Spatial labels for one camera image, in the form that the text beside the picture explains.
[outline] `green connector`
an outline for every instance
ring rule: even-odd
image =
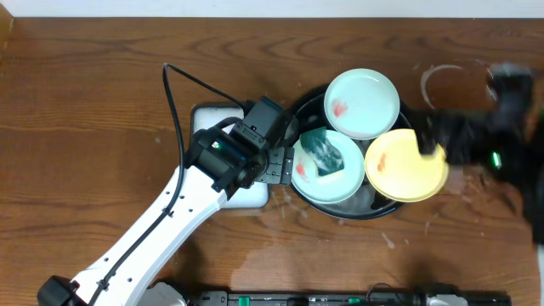
[[[249,306],[249,297],[238,298],[238,306]]]

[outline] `red sauce stain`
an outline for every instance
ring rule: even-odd
[[[385,170],[385,153],[382,154],[382,157],[380,157],[380,163],[377,164],[377,171],[382,173],[383,170]]]
[[[304,171],[304,165],[299,163],[297,164],[296,169],[297,169],[298,175],[300,175],[301,178],[303,178],[305,181],[308,182],[309,180],[308,180],[308,177],[306,177],[306,171]]]
[[[340,99],[335,99],[332,101],[332,110],[334,116],[339,117],[348,110],[348,104]]]

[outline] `white plate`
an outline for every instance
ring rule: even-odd
[[[340,150],[344,169],[323,177],[317,176],[317,166],[304,152],[300,139],[293,146],[295,156],[292,184],[298,192],[316,204],[334,204],[349,198],[365,178],[365,159],[357,144],[348,136],[336,131],[327,130],[326,138],[331,145]],[[304,165],[305,177],[297,171],[299,164]]]
[[[325,93],[325,114],[338,132],[352,139],[374,139],[399,116],[397,89],[383,74],[353,69],[337,76]]]

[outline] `wooden table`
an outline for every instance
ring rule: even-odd
[[[342,71],[382,72],[413,107],[490,107],[486,66],[544,68],[542,20],[17,19],[0,65],[0,304],[34,305],[50,275],[109,249],[178,165],[167,61],[239,99],[290,105]],[[218,97],[172,74],[191,107]],[[544,97],[538,82],[535,100]],[[189,289],[365,291],[441,281],[535,305],[540,279],[519,196],[465,169],[461,185],[370,221],[314,210],[289,188],[207,220],[162,275]],[[513,212],[502,200],[507,195]],[[394,247],[386,242],[387,237]]]

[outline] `green sponge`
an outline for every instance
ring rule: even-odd
[[[327,140],[325,127],[300,135],[300,145],[314,160],[319,176],[326,176],[343,169],[342,153]]]

